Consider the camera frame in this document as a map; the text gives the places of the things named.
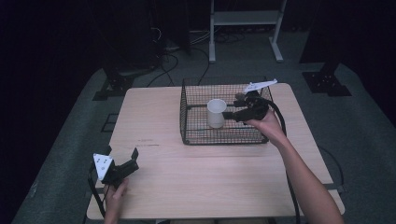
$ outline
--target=paper cup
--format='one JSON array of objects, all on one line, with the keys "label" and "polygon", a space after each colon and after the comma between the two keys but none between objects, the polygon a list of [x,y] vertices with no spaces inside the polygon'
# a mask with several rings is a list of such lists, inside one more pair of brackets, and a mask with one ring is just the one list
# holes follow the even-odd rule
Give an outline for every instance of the paper cup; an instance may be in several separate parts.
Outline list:
[{"label": "paper cup", "polygon": [[220,99],[213,99],[207,103],[207,125],[212,128],[221,128],[224,125],[222,112],[227,108],[227,104]]}]

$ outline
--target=wire cage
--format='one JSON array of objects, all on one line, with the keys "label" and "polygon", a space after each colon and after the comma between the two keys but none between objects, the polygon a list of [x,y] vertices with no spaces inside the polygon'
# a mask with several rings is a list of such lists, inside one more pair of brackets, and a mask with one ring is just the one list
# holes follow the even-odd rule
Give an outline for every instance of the wire cage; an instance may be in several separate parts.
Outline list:
[{"label": "wire cage", "polygon": [[[225,118],[221,128],[207,124],[207,103],[212,99],[226,102],[227,112],[236,112],[244,107],[235,107],[235,95],[243,92],[249,82],[263,82],[266,77],[211,77],[183,79],[180,99],[180,133],[183,143],[190,146],[242,145],[267,143],[268,138],[254,127]],[[268,87],[259,90],[261,96],[272,101]]]}]

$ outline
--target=wire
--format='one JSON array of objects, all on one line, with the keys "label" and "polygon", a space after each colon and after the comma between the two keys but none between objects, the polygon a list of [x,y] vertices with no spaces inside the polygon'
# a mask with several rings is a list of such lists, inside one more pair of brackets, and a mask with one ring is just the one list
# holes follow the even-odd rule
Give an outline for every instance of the wire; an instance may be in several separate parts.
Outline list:
[{"label": "wire", "polygon": [[147,85],[146,87],[149,87],[157,78],[159,78],[159,77],[161,77],[161,76],[163,76],[163,75],[165,75],[165,74],[168,74],[168,72],[174,70],[174,69],[177,67],[177,65],[178,65],[178,58],[177,58],[175,55],[172,55],[172,54],[164,54],[164,55],[171,56],[171,57],[175,58],[175,59],[176,59],[175,65],[174,65],[172,68],[170,68],[169,70],[164,71],[163,73],[159,74],[159,75],[156,76],[154,79],[152,79],[152,80],[148,83],[148,85]]},{"label": "wire", "polygon": [[[221,26],[217,27],[214,31],[214,33],[217,33],[220,30]],[[199,37],[197,37],[196,39],[193,39],[192,41],[190,41],[190,45],[196,45],[199,44],[201,42],[203,42],[204,40],[208,39],[210,37],[210,32],[207,30],[203,30],[203,31],[190,31],[190,34],[196,34],[196,33],[205,33],[204,35],[201,35]],[[177,50],[179,50],[180,47],[173,47],[173,48],[164,48],[164,50],[168,51],[168,52],[175,52]]]},{"label": "wire", "polygon": [[[175,57],[175,58],[177,59],[177,61],[178,61],[178,58],[177,58],[176,56],[174,56],[174,55],[168,55],[168,56]],[[162,69],[162,70],[166,73],[166,75],[169,77],[170,83],[168,84],[168,86],[169,86],[170,84],[172,84],[173,86],[175,86],[175,83],[173,82],[171,76],[169,75],[169,71],[166,71],[165,68],[163,67],[163,63],[161,64],[161,69]]]},{"label": "wire", "polygon": [[216,35],[215,41],[218,44],[233,44],[246,38],[243,32],[240,32],[239,35],[241,35],[242,37],[238,37],[237,35],[230,35],[228,33],[219,33],[218,35]]},{"label": "wire", "polygon": [[201,52],[206,56],[206,58],[207,58],[207,67],[206,67],[204,73],[201,75],[201,77],[200,77],[200,79],[199,79],[199,81],[198,81],[198,84],[197,84],[197,85],[199,86],[199,85],[201,84],[202,79],[203,79],[204,76],[206,75],[207,70],[209,70],[209,65],[210,65],[210,62],[209,62],[209,55],[207,55],[207,53],[206,53],[205,51],[201,50],[201,49],[196,49],[196,48],[191,48],[191,49],[195,49],[195,50],[201,51]]},{"label": "wire", "polygon": [[163,33],[161,32],[161,30],[158,29],[157,27],[151,27],[151,30],[156,30],[156,31],[158,31],[158,38],[157,38],[157,40],[154,40],[154,42],[159,41],[159,40],[161,39],[161,36],[163,35]]},{"label": "wire", "polygon": [[106,193],[105,193],[105,197],[103,197],[102,203],[105,202],[105,199],[106,199],[106,197],[107,197],[107,194],[108,194],[108,190],[109,190],[109,189],[110,189],[110,186],[107,186],[107,190],[106,190]]},{"label": "wire", "polygon": [[290,178],[289,178],[289,175],[288,175],[287,172],[286,172],[286,178],[288,179],[288,186],[289,186],[289,190],[290,190],[290,196],[291,196],[291,199],[293,200],[294,212],[295,212],[295,216],[296,216],[296,224],[300,224],[301,223],[300,208],[299,208],[298,203],[297,203],[297,198],[296,198],[296,194],[294,193],[293,185],[290,182]]},{"label": "wire", "polygon": [[324,148],[324,147],[321,147],[320,145],[318,145],[318,148],[319,148],[320,150],[326,152],[330,157],[332,157],[332,160],[333,160],[333,161],[335,162],[335,164],[337,165],[338,171],[339,171],[339,173],[340,173],[340,179],[341,179],[340,187],[343,189],[343,191],[341,191],[341,192],[338,191],[338,194],[341,195],[342,192],[345,191],[345,189],[344,189],[344,184],[345,184],[345,182],[344,182],[344,172],[343,172],[343,168],[341,167],[340,162],[338,162],[338,160],[334,157],[334,155],[333,155],[329,150],[327,150],[327,149]]}]

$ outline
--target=white shelf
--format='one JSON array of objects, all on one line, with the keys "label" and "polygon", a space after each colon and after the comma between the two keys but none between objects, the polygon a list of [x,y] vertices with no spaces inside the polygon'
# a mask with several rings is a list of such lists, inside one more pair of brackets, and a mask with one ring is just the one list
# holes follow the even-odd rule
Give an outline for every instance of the white shelf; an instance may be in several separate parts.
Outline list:
[{"label": "white shelf", "polygon": [[276,24],[279,11],[225,11],[214,13],[214,25]]},{"label": "white shelf", "polygon": [[274,36],[270,37],[270,44],[278,63],[283,62],[282,54],[277,46],[277,37],[283,19],[287,0],[281,0],[279,10],[266,11],[215,11],[215,0],[211,0],[210,8],[210,40],[209,40],[209,61],[216,61],[215,52],[215,26],[219,25],[267,25],[274,24]]}]

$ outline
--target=dark floor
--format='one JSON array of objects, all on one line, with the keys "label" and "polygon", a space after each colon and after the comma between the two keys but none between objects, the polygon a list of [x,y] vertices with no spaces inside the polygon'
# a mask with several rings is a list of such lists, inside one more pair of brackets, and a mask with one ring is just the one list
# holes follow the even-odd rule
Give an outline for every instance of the dark floor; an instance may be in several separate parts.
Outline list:
[{"label": "dark floor", "polygon": [[[206,77],[267,76],[291,85],[317,144],[330,151],[341,164],[347,192],[342,194],[346,223],[393,223],[396,220],[396,130],[361,85],[358,76],[340,65],[336,75],[352,96],[329,97],[312,93],[302,72],[318,71],[322,64],[299,64],[307,33],[281,33],[278,44],[285,61],[277,63],[269,34],[246,35],[232,44],[217,44],[217,61]],[[207,52],[207,43],[195,48]],[[177,67],[150,87],[180,86],[185,77],[200,77],[207,58],[200,50],[191,55],[173,53]],[[173,57],[164,57],[163,66],[174,66]],[[139,77],[134,87],[146,87],[161,69]],[[27,195],[13,223],[100,223],[86,220],[91,194],[87,173],[92,153],[104,153],[111,133],[102,133],[108,114],[118,113],[122,97],[93,101],[106,79],[98,70],[86,84],[59,133],[33,190]],[[341,176],[334,160],[322,153],[334,182]],[[293,217],[277,217],[277,223],[293,223]],[[140,221],[122,221],[138,223]],[[141,221],[152,223],[153,220]]]}]

